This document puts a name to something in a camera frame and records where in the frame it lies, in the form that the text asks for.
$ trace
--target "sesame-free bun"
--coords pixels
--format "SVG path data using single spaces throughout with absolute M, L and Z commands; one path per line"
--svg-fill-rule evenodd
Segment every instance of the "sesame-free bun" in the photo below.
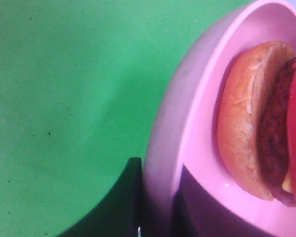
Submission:
M 259 44 L 239 56 L 222 93 L 218 119 L 220 156 L 235 182 L 261 199 L 273 200 L 273 196 L 260 172 L 258 122 L 279 71 L 294 57 L 286 43 Z

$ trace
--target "black object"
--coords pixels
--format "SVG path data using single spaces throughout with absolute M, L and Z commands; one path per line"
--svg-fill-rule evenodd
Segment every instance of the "black object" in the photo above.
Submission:
M 141 188 L 141 159 L 130 158 L 104 199 L 59 237 L 137 237 Z
M 173 210 L 174 237 L 272 237 L 227 210 L 185 167 Z

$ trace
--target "hamburger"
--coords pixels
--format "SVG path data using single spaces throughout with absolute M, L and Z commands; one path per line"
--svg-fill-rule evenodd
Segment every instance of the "hamburger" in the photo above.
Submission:
M 243 190 L 296 206 L 296 54 L 289 44 L 265 42 L 236 59 L 222 93 L 217 139 Z

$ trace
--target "green background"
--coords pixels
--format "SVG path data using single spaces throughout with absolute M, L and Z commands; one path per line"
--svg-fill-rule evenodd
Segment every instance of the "green background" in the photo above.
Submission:
M 0 237 L 54 236 L 90 211 L 145 157 L 191 44 L 245 2 L 0 0 Z

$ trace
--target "pink bowl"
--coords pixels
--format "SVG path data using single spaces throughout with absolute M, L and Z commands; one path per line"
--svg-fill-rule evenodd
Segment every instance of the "pink bowl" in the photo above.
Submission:
M 143 229 L 167 236 L 182 166 L 227 209 L 267 233 L 296 237 L 296 208 L 239 188 L 221 163 L 217 107 L 230 65 L 259 43 L 282 40 L 296 51 L 296 10 L 284 0 L 257 0 L 229 13 L 192 45 L 174 73 L 152 129 L 144 165 Z

